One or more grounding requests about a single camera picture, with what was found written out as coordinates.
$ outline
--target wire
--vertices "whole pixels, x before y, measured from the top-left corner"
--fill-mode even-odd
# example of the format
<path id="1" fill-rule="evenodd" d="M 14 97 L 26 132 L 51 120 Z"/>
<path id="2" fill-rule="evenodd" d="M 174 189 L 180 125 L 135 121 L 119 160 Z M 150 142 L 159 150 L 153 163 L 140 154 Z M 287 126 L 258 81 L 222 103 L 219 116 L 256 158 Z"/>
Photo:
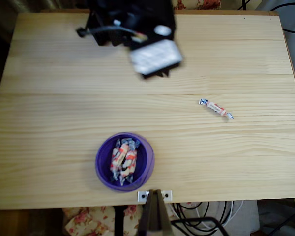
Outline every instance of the wire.
<path id="1" fill-rule="evenodd" d="M 274 10 L 280 8 L 280 7 L 283 7 L 283 6 L 293 6 L 293 5 L 295 5 L 295 2 L 291 2 L 291 3 L 286 3 L 286 4 L 278 5 L 278 6 L 276 6 L 275 8 L 273 8 L 271 11 L 274 11 Z"/>
<path id="2" fill-rule="evenodd" d="M 271 11 L 274 11 L 280 7 L 283 7 L 283 6 L 294 6 L 295 5 L 295 2 L 291 2 L 291 3 L 286 3 L 286 4 L 282 4 L 282 5 L 278 5 L 276 6 L 275 8 L 273 8 Z M 289 32 L 289 33 L 295 33 L 295 31 L 293 30 L 289 30 L 289 29 L 283 29 L 285 32 Z"/>
<path id="3" fill-rule="evenodd" d="M 240 211 L 243 203 L 244 203 L 244 200 L 241 201 L 241 204 L 240 204 L 239 208 L 237 209 L 237 211 L 235 211 L 234 215 L 232 215 L 230 217 L 230 219 L 225 223 L 225 225 L 223 225 L 223 227 L 225 227 L 228 224 L 228 222 L 230 222 L 237 215 L 237 213 Z"/>
<path id="4" fill-rule="evenodd" d="M 289 32 L 289 33 L 295 33 L 295 31 L 293 31 L 293 30 L 289 30 L 289 29 L 283 29 L 283 30 L 286 32 Z"/>
<path id="5" fill-rule="evenodd" d="M 242 4 L 241 5 L 241 7 L 240 8 L 238 8 L 238 10 L 237 11 L 239 11 L 239 10 L 241 10 L 243 7 L 244 7 L 244 5 L 245 5 L 245 7 L 246 7 L 246 5 L 247 5 L 247 3 L 249 3 L 251 0 L 248 0 L 247 2 L 245 2 L 245 4 Z"/>
<path id="6" fill-rule="evenodd" d="M 223 219 L 223 217 L 224 217 L 225 210 L 226 210 L 226 202 L 225 202 L 225 204 L 224 204 L 224 210 L 223 210 L 223 214 L 222 214 L 222 217 L 221 217 L 221 219 L 220 219 L 220 222 L 222 222 L 222 219 Z M 231 215 L 232 215 L 232 210 L 233 210 L 233 201 L 231 202 L 231 210 L 230 210 L 230 214 L 229 214 L 229 217 L 228 217 L 228 218 L 231 217 Z M 209 230 L 215 230 L 215 229 L 216 229 L 216 226 L 212 228 L 212 227 L 206 225 L 205 222 L 202 222 L 202 224 L 203 224 L 207 229 L 209 229 Z"/>
<path id="7" fill-rule="evenodd" d="M 218 222 L 215 218 L 213 217 L 202 217 L 202 218 L 191 218 L 191 219 L 180 219 L 180 220 L 173 220 L 171 222 L 171 224 L 173 226 L 175 226 L 176 228 L 180 228 L 180 227 L 177 227 L 176 223 L 185 223 L 185 222 L 191 222 L 191 221 L 213 221 L 216 226 L 219 228 L 219 230 L 221 231 L 221 233 L 224 235 L 224 236 L 228 236 L 228 233 L 226 232 L 226 230 L 223 228 L 223 226 L 221 225 L 220 222 Z M 183 229 L 181 229 L 181 231 L 185 234 L 185 235 L 188 235 Z"/>
<path id="8" fill-rule="evenodd" d="M 225 214 L 225 211 L 226 211 L 226 203 L 227 202 L 224 203 L 224 209 L 223 209 L 223 213 L 222 213 L 222 216 L 221 216 L 221 219 L 220 219 L 220 223 L 223 223 L 223 224 L 226 222 L 226 220 L 224 220 L 222 222 L 223 217 L 224 217 L 224 214 Z M 173 204 L 173 209 L 174 209 L 175 214 L 177 214 L 177 217 L 179 219 L 183 219 L 184 218 L 184 219 L 188 220 L 186 218 L 185 214 L 183 213 L 182 208 L 180 207 L 181 204 L 178 203 L 178 204 L 176 204 L 176 206 L 177 206 L 177 211 L 176 211 L 175 205 Z M 208 209 L 209 209 L 209 202 L 208 202 L 208 205 L 206 207 L 206 211 L 204 213 L 204 217 L 207 215 Z M 193 228 L 195 230 L 201 231 L 201 232 L 211 232 L 211 233 L 209 233 L 207 235 L 201 235 L 201 236 L 209 236 L 209 235 L 212 235 L 213 233 L 215 233 L 216 231 L 218 231 L 218 229 L 216 229 L 217 226 L 215 226 L 215 227 L 209 227 L 209 226 L 206 225 L 206 227 L 208 228 L 208 230 L 206 230 L 206 229 L 199 229 L 196 226 L 198 226 L 200 223 L 203 223 L 204 224 L 203 221 L 199 221 L 196 225 L 192 225 L 190 222 L 186 221 L 186 222 L 183 222 L 183 225 L 186 228 L 186 230 L 189 233 L 191 233 L 192 235 L 194 235 L 194 236 L 200 236 L 200 235 L 197 235 L 197 234 L 193 233 L 192 231 L 190 231 L 190 229 L 187 226 L 189 226 L 189 227 L 191 227 L 191 228 Z"/>
<path id="9" fill-rule="evenodd" d="M 246 7 L 245 0 L 241 0 L 241 2 L 242 2 L 242 8 L 243 8 L 243 10 L 246 11 L 247 10 L 247 7 Z"/>
<path id="10" fill-rule="evenodd" d="M 197 204 L 195 207 L 191 207 L 191 208 L 185 207 L 182 204 L 180 204 L 180 206 L 182 208 L 186 209 L 186 210 L 194 210 L 194 209 L 197 209 L 201 204 L 202 204 L 202 202 L 200 202 L 199 204 Z"/>
<path id="11" fill-rule="evenodd" d="M 287 218 L 284 222 L 282 222 L 278 227 L 276 227 L 274 230 L 272 230 L 268 236 L 274 235 L 277 231 L 279 231 L 284 225 L 286 225 L 288 222 L 290 222 L 295 217 L 295 213 L 291 215 L 289 218 Z"/>
<path id="12" fill-rule="evenodd" d="M 95 34 L 100 32 L 106 32 L 106 31 L 114 31 L 114 30 L 121 30 L 124 32 L 132 33 L 134 35 L 140 34 L 139 32 L 136 32 L 132 29 L 128 29 L 122 26 L 102 26 L 98 28 L 89 29 L 88 31 L 81 32 L 81 35 L 89 35 L 89 34 Z"/>
<path id="13" fill-rule="evenodd" d="M 228 214 L 227 214 L 227 216 L 226 216 L 226 218 L 223 220 L 223 217 L 224 217 L 224 215 L 225 215 L 225 211 L 226 211 L 226 202 L 225 202 L 225 204 L 224 204 L 224 209 L 223 209 L 223 213 L 222 213 L 222 216 L 221 216 L 221 219 L 220 219 L 220 224 L 222 225 L 222 227 L 225 227 L 236 215 L 237 215 L 237 213 L 240 211 L 240 209 L 242 208 L 242 205 L 243 205 L 243 202 L 244 201 L 241 201 L 241 203 L 240 203 L 240 206 L 239 206 L 239 208 L 234 212 L 234 214 L 232 215 L 232 213 L 233 213 L 233 207 L 234 207 L 234 201 L 231 201 L 231 208 L 230 208 L 230 210 L 229 210 L 229 212 L 228 212 Z M 199 220 L 199 222 L 196 224 L 196 225 L 192 225 L 191 223 L 190 223 L 190 221 L 188 221 L 189 219 L 187 219 L 186 218 L 186 216 L 185 216 L 185 214 L 182 212 L 182 207 L 181 207 L 181 204 L 176 204 L 176 206 L 177 206 L 177 210 L 176 210 L 176 208 L 175 208 L 175 205 L 174 204 L 172 204 L 172 210 L 173 210 L 173 212 L 174 212 L 174 214 L 180 219 L 180 220 L 185 220 L 184 222 L 181 222 L 183 225 L 184 225 L 184 227 L 186 228 L 186 230 L 190 233 L 190 234 L 192 234 L 192 235 L 194 235 L 194 236 L 210 236 L 210 235 L 212 235 L 212 234 L 214 234 L 215 232 L 217 232 L 219 229 L 217 229 L 217 226 L 214 226 L 214 227 L 209 227 L 204 221 L 201 221 L 200 219 L 201 219 L 201 217 L 200 217 L 200 215 L 199 215 L 199 212 L 197 211 L 197 209 L 196 209 L 196 213 L 197 213 L 197 216 L 199 217 L 198 218 L 198 220 Z M 207 212 L 208 212 L 208 208 L 209 208 L 209 202 L 208 202 L 208 205 L 207 205 L 207 208 L 206 208 L 206 211 L 205 211 L 205 214 L 204 214 L 204 217 L 206 216 L 206 214 L 207 214 Z M 199 229 L 199 228 L 197 228 L 196 226 L 197 225 L 199 225 L 200 223 L 202 223 L 207 229 Z M 179 226 L 176 226 L 176 225 L 174 225 L 176 228 L 178 228 L 182 233 L 184 233 L 185 235 L 187 235 L 187 236 L 190 236 L 185 230 L 183 230 L 181 227 L 179 227 Z M 198 234 L 196 234 L 196 233 L 194 233 L 194 232 L 192 232 L 188 227 L 192 227 L 193 229 L 195 229 L 195 230 L 198 230 L 198 231 L 201 231 L 201 232 L 210 232 L 209 234 L 207 234 L 207 235 L 198 235 Z"/>

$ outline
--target white bracket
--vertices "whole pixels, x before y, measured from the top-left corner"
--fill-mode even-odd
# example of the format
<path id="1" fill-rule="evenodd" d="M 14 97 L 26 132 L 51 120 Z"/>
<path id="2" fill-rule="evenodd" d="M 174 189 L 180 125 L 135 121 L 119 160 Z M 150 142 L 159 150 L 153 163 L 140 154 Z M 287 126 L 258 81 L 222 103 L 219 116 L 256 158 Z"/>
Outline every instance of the white bracket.
<path id="1" fill-rule="evenodd" d="M 173 192 L 172 190 L 162 190 L 162 195 L 165 202 L 170 202 L 173 200 Z M 145 203 L 148 199 L 149 191 L 138 191 L 138 202 Z"/>

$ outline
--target candy wrapper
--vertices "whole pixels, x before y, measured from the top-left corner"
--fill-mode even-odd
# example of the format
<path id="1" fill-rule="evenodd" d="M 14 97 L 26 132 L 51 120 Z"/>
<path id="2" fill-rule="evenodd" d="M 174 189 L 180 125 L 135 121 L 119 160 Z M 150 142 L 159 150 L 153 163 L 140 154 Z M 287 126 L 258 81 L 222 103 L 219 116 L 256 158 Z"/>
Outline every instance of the candy wrapper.
<path id="1" fill-rule="evenodd" d="M 140 142 L 134 142 L 132 138 L 117 140 L 110 166 L 110 170 L 113 172 L 112 181 L 117 181 L 119 178 L 121 186 L 123 186 L 125 180 L 132 182 L 132 174 L 135 171 L 137 161 L 136 149 L 139 145 Z"/>
<path id="2" fill-rule="evenodd" d="M 122 169 L 120 172 L 120 184 L 123 186 L 125 180 L 129 183 L 132 183 L 133 176 L 136 169 L 137 161 L 137 148 L 140 145 L 139 141 L 134 142 L 133 140 L 129 141 L 129 152 L 126 155 L 124 162 L 122 163 Z"/>
<path id="3" fill-rule="evenodd" d="M 210 102 L 209 100 L 206 99 L 201 99 L 199 101 L 200 105 L 206 105 L 207 107 L 211 108 L 221 116 L 228 117 L 229 119 L 234 119 L 231 113 L 227 113 L 224 108 L 219 107 L 217 104 Z"/>
<path id="4" fill-rule="evenodd" d="M 110 165 L 110 170 L 113 172 L 113 179 L 116 181 L 118 180 L 121 164 L 129 151 L 128 142 L 122 140 L 121 143 L 120 146 L 120 140 L 117 140 L 116 147 L 113 149 L 112 163 Z"/>

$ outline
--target table top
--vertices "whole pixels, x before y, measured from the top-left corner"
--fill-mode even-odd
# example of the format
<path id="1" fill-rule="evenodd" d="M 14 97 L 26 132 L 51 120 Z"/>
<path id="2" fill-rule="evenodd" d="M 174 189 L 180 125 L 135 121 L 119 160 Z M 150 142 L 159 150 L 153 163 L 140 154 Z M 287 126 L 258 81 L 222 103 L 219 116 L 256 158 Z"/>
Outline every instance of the table top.
<path id="1" fill-rule="evenodd" d="M 177 15 L 183 65 L 141 79 L 88 15 L 20 14 L 0 87 L 0 209 L 135 204 L 97 178 L 100 145 L 135 132 L 174 202 L 295 197 L 295 78 L 278 16 Z M 231 112 L 224 120 L 207 98 Z"/>

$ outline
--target floral cushion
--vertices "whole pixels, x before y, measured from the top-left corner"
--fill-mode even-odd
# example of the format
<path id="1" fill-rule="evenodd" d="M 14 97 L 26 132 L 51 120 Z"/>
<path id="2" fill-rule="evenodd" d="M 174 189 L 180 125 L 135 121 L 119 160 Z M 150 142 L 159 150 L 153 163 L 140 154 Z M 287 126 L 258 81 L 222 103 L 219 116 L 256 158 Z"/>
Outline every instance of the floral cushion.
<path id="1" fill-rule="evenodd" d="M 175 10 L 213 10 L 221 7 L 221 0 L 172 0 Z"/>
<path id="2" fill-rule="evenodd" d="M 170 220 L 175 219 L 169 204 L 165 204 Z M 113 206 L 63 208 L 65 229 L 71 236 L 114 236 Z M 142 215 L 142 205 L 129 205 L 124 211 L 123 235 L 134 236 Z"/>

